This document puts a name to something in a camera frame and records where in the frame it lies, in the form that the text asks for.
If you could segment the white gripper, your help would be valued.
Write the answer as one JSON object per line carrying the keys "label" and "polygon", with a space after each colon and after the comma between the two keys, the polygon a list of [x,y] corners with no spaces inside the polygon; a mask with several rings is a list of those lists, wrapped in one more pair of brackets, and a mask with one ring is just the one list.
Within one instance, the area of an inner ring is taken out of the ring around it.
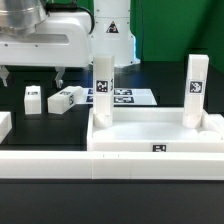
{"label": "white gripper", "polygon": [[[56,67],[56,86],[61,89],[65,67],[90,63],[90,16],[85,12],[51,13],[26,37],[0,33],[0,65]],[[9,71],[0,66],[0,78],[8,86]]]}

